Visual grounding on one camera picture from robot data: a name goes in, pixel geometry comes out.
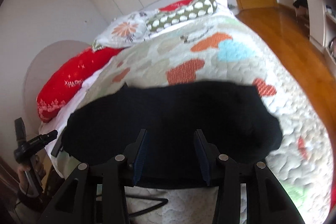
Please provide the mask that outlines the person's left hand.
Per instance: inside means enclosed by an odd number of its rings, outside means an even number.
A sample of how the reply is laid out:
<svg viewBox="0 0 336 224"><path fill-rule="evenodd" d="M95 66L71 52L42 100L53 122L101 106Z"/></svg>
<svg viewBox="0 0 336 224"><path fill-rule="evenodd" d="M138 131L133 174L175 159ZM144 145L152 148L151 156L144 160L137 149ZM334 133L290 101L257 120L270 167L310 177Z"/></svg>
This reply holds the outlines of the person's left hand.
<svg viewBox="0 0 336 224"><path fill-rule="evenodd" d="M43 163L40 161L39 156L35 155L34 159L34 170L40 177L40 179L43 179L46 175L46 170L44 168ZM17 174L19 178L19 188L20 190L30 196L30 197L36 197L37 195L35 194L33 188L31 188L28 177L26 173L29 173L30 171L30 166L26 164L19 164L17 167Z"/></svg>

